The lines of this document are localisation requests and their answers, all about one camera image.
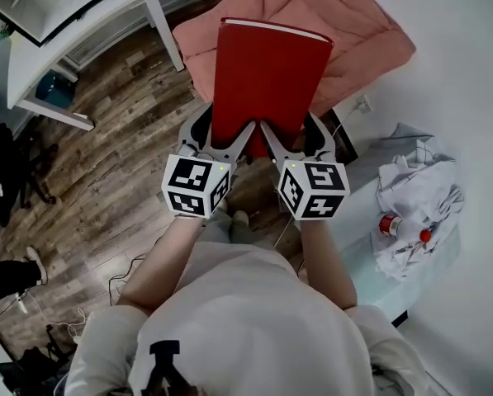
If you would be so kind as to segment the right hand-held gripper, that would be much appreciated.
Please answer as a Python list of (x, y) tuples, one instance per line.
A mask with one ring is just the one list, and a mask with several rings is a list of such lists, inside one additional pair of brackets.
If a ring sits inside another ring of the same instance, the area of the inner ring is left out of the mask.
[(267, 151), (280, 173), (277, 192), (285, 208), (298, 221), (331, 219), (350, 195), (345, 166), (335, 157), (335, 141), (324, 123), (308, 113), (303, 122), (303, 153), (288, 151), (260, 121)]

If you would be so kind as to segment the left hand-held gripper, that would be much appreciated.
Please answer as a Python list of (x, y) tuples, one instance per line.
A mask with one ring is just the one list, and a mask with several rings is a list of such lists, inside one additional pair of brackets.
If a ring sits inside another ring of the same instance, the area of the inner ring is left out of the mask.
[(208, 219), (230, 191), (233, 164), (249, 142), (251, 120), (228, 148), (213, 148), (212, 106), (187, 118), (178, 134), (178, 149), (168, 156), (162, 192), (169, 209), (184, 217)]

